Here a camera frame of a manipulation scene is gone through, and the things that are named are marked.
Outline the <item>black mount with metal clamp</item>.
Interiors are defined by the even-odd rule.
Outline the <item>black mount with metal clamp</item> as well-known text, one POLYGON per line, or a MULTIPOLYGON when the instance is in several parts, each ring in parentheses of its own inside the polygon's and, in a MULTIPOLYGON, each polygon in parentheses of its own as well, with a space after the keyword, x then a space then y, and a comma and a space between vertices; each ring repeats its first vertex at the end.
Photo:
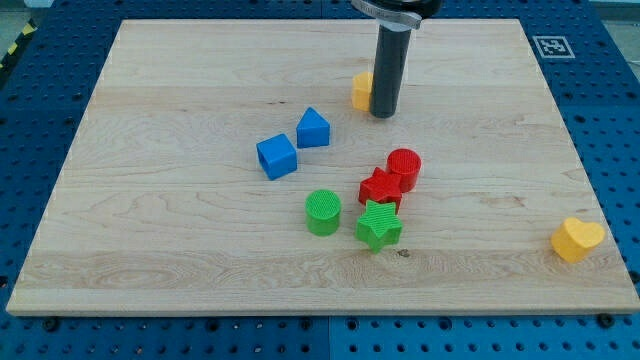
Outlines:
POLYGON ((351 0, 353 8, 390 30, 418 30, 423 20, 435 15, 442 0, 351 0))

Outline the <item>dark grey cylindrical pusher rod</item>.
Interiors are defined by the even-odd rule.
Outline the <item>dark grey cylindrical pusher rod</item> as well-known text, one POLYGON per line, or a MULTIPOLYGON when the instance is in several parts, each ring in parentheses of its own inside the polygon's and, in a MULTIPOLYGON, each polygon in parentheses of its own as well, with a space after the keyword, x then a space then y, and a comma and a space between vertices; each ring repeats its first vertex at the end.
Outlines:
POLYGON ((389 118, 396 112, 410 35, 411 30, 378 28, 370 97, 370 113, 376 118, 389 118))

